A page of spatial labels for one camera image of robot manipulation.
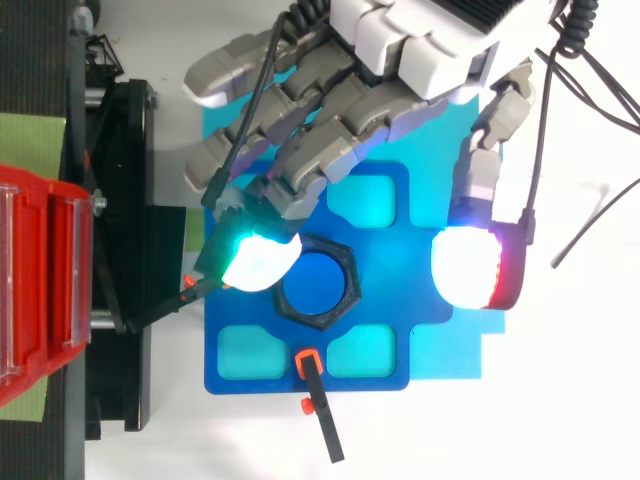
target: red container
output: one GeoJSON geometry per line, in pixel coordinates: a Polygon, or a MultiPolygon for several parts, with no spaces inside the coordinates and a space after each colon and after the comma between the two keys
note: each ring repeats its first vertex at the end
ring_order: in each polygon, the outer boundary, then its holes
{"type": "Polygon", "coordinates": [[[48,182],[47,374],[75,358],[91,334],[93,210],[89,194],[48,182]]]}
{"type": "Polygon", "coordinates": [[[92,228],[83,189],[0,166],[0,406],[89,341],[92,228]]]}
{"type": "Polygon", "coordinates": [[[0,406],[46,371],[47,188],[0,167],[0,406]]]}

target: white light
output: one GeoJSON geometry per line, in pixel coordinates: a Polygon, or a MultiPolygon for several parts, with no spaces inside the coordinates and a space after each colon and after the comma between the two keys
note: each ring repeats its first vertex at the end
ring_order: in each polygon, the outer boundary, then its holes
{"type": "Polygon", "coordinates": [[[271,287],[289,271],[302,251],[300,236],[278,243],[255,233],[240,240],[222,281],[245,292],[271,287]]]}
{"type": "Polygon", "coordinates": [[[488,230],[447,227],[433,240],[431,274],[438,292],[454,307],[489,305],[500,272],[502,245],[488,230]]]}

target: hexagonal nut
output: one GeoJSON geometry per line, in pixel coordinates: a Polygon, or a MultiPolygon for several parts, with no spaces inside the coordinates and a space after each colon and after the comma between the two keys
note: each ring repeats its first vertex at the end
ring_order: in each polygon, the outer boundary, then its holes
{"type": "Polygon", "coordinates": [[[284,292],[284,278],[271,288],[273,308],[282,318],[306,327],[325,331],[344,317],[362,298],[356,258],[351,247],[326,238],[303,234],[301,256],[309,253],[326,255],[338,264],[344,275],[344,291],[338,303],[328,312],[308,315],[296,310],[284,292]]]}

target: white table surface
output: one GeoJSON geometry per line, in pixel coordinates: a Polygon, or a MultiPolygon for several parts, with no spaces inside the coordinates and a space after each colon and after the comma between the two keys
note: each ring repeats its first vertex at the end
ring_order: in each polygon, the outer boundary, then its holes
{"type": "MultiPolygon", "coordinates": [[[[99,30],[127,76],[148,80],[160,94],[156,203],[198,205],[181,175],[202,129],[199,108],[181,90],[185,71],[233,37],[269,28],[287,4],[103,0],[99,30]]],[[[640,99],[632,38],[640,7],[622,5],[603,2],[589,49],[640,99]]],[[[552,35],[542,46],[551,45],[552,35]]],[[[541,92],[537,59],[535,67],[541,92]]],[[[621,110],[582,60],[569,67],[602,106],[621,110]]],[[[536,129],[532,115],[505,149],[498,193],[504,218],[517,218],[523,205],[536,129]]],[[[549,262],[603,195],[640,176],[639,145],[554,82],[536,244],[506,333],[484,338],[482,380],[330,394],[347,458],[331,465],[317,420],[300,411],[300,394],[205,391],[203,306],[196,304],[154,326],[151,421],[135,434],[104,423],[102,440],[86,445],[87,478],[637,480],[640,190],[611,210],[559,270],[549,262]]]]}

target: cyan square pad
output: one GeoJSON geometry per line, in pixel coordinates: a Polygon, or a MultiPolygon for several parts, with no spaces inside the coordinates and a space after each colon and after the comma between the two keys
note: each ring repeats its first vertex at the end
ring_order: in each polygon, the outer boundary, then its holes
{"type": "MultiPolygon", "coordinates": [[[[229,125],[247,100],[205,109],[204,136],[229,125]]],[[[333,328],[316,332],[278,317],[269,292],[218,291],[207,298],[205,385],[211,393],[303,391],[293,357],[304,347],[319,350],[329,391],[401,389],[409,378],[481,377],[482,335],[504,333],[504,314],[446,305],[427,261],[430,239],[446,223],[460,142],[478,108],[477,101],[450,106],[401,141],[375,149],[321,198],[304,231],[354,248],[363,288],[361,302],[333,328]]],[[[270,149],[236,184],[264,171],[274,154],[270,149]]],[[[210,212],[205,216],[209,232],[213,219],[210,212]]],[[[287,275],[285,291],[296,307],[310,311],[339,298],[342,280],[326,258],[305,257],[287,275]]]]}

